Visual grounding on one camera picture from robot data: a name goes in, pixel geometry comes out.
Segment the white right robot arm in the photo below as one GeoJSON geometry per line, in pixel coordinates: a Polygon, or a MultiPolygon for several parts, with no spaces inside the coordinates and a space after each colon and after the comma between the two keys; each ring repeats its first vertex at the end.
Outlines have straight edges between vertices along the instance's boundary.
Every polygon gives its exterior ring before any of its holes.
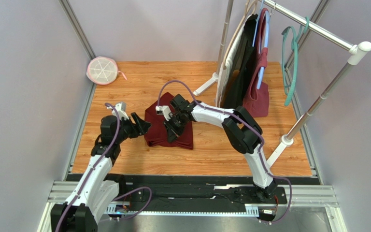
{"type": "Polygon", "coordinates": [[[277,187],[270,167],[265,163],[262,129],[244,107],[212,107],[201,101],[189,102],[178,94],[168,106],[158,104],[156,114],[165,118],[169,143],[177,140],[191,122],[204,122],[222,128],[232,147],[244,155],[254,185],[269,192],[277,187]]]}

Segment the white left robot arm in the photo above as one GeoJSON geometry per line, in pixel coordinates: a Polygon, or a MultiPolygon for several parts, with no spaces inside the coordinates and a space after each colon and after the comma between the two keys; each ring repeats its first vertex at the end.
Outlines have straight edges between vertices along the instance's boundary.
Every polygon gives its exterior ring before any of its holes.
{"type": "Polygon", "coordinates": [[[101,119],[100,134],[91,152],[89,164],[76,188],[63,204],[51,210],[54,232],[96,232],[106,208],[119,194],[120,183],[107,179],[126,139],[147,134],[152,124],[136,113],[119,112],[101,119]]]}

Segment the dark red cloth napkin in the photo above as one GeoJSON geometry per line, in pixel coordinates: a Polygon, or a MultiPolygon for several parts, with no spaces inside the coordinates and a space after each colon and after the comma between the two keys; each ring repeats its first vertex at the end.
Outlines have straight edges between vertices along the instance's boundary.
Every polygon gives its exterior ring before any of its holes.
{"type": "Polygon", "coordinates": [[[192,121],[181,116],[179,119],[182,121],[179,125],[183,126],[183,133],[176,137],[171,143],[168,141],[170,130],[164,125],[166,120],[163,115],[156,114],[157,102],[150,105],[144,113],[144,120],[151,123],[152,126],[148,130],[144,139],[149,147],[163,146],[163,147],[179,147],[184,149],[194,149],[193,141],[193,127],[192,121]]]}

